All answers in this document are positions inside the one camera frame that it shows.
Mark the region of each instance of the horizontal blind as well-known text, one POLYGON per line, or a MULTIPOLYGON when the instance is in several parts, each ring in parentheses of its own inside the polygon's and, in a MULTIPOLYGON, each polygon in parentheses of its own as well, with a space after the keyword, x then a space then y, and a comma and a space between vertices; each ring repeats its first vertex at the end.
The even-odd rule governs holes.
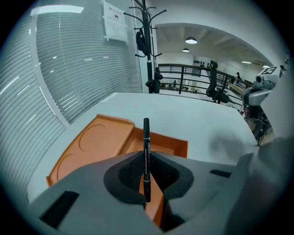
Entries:
MULTIPOLYGON (((132 1, 109 0, 127 13, 132 1)), ((48 90, 72 123, 113 92, 142 92, 135 57, 134 19, 125 17, 128 43, 104 38, 103 4, 95 0, 44 1, 83 7, 81 13, 38 15, 37 51, 48 90)))
POLYGON ((30 54, 30 16, 15 25, 0 52, 0 179, 18 202, 38 162, 65 130, 38 85, 30 54))

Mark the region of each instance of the pen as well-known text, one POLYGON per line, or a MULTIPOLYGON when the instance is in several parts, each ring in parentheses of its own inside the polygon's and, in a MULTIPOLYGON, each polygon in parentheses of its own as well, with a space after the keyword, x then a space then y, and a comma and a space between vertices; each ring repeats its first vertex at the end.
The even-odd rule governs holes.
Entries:
POLYGON ((144 152, 144 195, 147 202, 151 200, 151 182, 150 182, 150 128, 149 119, 144 118, 143 126, 143 152, 144 152))

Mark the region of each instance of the black coat rack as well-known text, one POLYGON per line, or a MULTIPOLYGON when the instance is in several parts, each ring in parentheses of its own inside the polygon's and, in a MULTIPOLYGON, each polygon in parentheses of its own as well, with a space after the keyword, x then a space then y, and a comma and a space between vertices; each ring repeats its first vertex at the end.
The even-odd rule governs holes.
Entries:
MULTIPOLYGON (((162 53, 158 54, 158 55, 152 55, 152 51, 151 51, 151 37, 150 37, 150 29, 157 29, 157 28, 152 28, 151 26, 151 21, 158 15, 166 12, 166 10, 163 10, 161 11, 160 13, 156 14, 155 16, 153 16, 152 18, 148 19, 148 9, 156 9, 156 7, 148 7, 146 8, 146 3, 145 3, 145 0, 142 0, 142 8, 140 7, 137 7, 137 6, 134 6, 134 7, 129 7, 130 9, 131 8, 137 8, 139 9, 141 12, 142 12, 142 19, 141 20, 140 18, 136 17, 136 16, 133 16, 133 15, 130 15, 130 14, 127 14, 127 13, 124 13, 124 15, 127 15, 127 16, 130 16, 130 17, 133 17, 133 18, 136 18, 137 20, 141 21, 142 23, 142 27, 141 28, 134 28, 134 30, 141 30, 143 29, 143 32, 145 34, 145 45, 146 45, 146 53, 145 56, 140 56, 138 54, 135 54, 135 56, 138 56, 138 57, 146 57, 147 56, 147 72, 148 72, 148 81, 152 81, 152 63, 151 63, 151 56, 153 57, 158 57, 159 55, 161 55, 162 53)), ((151 94, 152 93, 152 89, 151 87, 149 87, 149 93, 151 94)))

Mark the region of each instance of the orange tray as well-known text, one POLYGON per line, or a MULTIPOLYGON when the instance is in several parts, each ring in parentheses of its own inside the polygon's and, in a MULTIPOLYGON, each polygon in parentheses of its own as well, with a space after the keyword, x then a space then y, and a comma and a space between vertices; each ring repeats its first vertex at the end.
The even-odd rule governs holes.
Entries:
MULTIPOLYGON (((188 141, 186 140, 151 132, 150 142, 152 151, 187 158, 188 141)), ((84 165, 141 150, 143 150, 142 129, 136 128, 128 119, 98 114, 67 147, 46 177, 46 181, 51 186, 84 165)), ((145 210, 150 219, 159 226, 164 197, 152 177, 151 187, 151 202, 147 203, 145 210)), ((141 180, 140 193, 143 193, 142 189, 141 180)))

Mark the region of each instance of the black office chair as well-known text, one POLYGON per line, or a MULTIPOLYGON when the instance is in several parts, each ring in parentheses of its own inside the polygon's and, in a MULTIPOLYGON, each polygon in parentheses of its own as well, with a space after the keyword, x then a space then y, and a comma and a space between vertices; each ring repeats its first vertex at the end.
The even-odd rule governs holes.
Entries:
POLYGON ((227 91, 222 90, 219 87, 216 87, 216 69, 217 69, 217 63, 210 61, 210 85, 206 90, 206 95, 208 97, 211 97, 214 102, 220 102, 227 103, 230 99, 227 95, 224 93, 227 93, 227 91))

